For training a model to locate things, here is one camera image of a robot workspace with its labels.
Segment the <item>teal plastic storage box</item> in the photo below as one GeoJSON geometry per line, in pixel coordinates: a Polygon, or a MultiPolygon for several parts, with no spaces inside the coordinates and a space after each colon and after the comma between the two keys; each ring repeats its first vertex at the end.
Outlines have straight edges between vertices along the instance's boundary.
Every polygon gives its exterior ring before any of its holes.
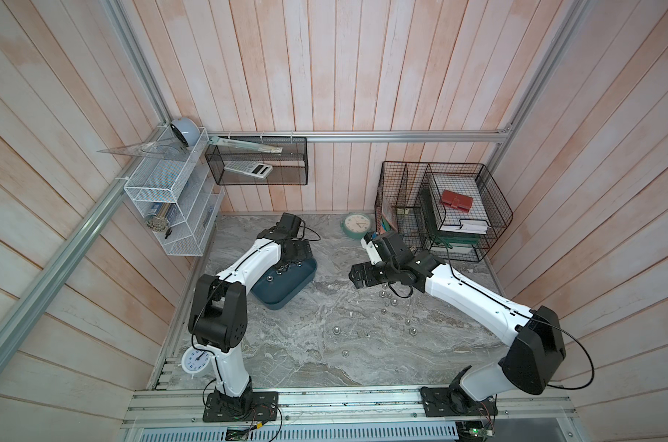
{"type": "Polygon", "coordinates": [[[309,258],[287,268],[271,267],[251,288],[251,293],[267,309],[278,311],[299,294],[317,273],[317,260],[309,258]]]}

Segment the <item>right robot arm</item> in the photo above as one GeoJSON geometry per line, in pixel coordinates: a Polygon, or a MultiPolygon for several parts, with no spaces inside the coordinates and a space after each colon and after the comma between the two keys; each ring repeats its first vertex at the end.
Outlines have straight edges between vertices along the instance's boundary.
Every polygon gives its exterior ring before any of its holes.
{"type": "Polygon", "coordinates": [[[368,259],[349,272],[356,287],[400,283],[426,293],[470,316],[507,347],[499,361],[467,366],[446,388],[422,387],[426,416],[492,418],[498,413],[498,394],[520,390],[538,396],[551,387],[566,359],[569,337],[555,311],[531,309],[475,283],[429,250],[412,250],[396,231],[367,233],[361,245],[368,259]]]}

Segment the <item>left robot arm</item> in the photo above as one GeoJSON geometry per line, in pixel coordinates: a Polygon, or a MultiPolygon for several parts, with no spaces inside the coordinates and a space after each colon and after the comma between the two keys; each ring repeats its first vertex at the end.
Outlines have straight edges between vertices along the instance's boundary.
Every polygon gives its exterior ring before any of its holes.
{"type": "Polygon", "coordinates": [[[199,278],[188,322],[190,347],[181,366],[192,376],[207,369],[214,372],[203,392],[205,422],[266,423],[278,418],[277,392],[254,392],[245,368],[247,296],[253,294],[267,309],[278,311],[314,280],[316,272],[305,221],[284,213],[232,265],[199,278]]]}

